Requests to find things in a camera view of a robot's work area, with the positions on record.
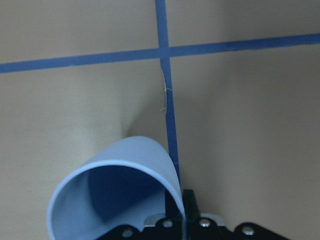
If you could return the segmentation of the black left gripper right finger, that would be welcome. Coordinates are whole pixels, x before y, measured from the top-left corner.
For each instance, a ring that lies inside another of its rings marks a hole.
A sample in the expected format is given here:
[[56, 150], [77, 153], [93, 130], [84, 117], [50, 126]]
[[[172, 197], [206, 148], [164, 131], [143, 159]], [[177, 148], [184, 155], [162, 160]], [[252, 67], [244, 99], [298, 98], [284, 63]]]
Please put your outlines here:
[[201, 214], [193, 190], [183, 191], [186, 235], [189, 240], [285, 240], [286, 237], [252, 222], [229, 230], [223, 219], [214, 214]]

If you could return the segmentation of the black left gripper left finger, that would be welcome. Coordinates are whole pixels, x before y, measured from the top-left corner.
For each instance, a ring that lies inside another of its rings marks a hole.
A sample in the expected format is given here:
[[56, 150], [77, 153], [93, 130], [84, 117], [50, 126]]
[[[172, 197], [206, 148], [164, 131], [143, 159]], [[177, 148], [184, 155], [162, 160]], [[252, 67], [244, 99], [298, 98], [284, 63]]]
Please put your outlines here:
[[150, 216], [143, 230], [128, 224], [119, 225], [99, 238], [101, 240], [181, 240], [183, 218], [173, 197], [165, 191], [165, 214]]

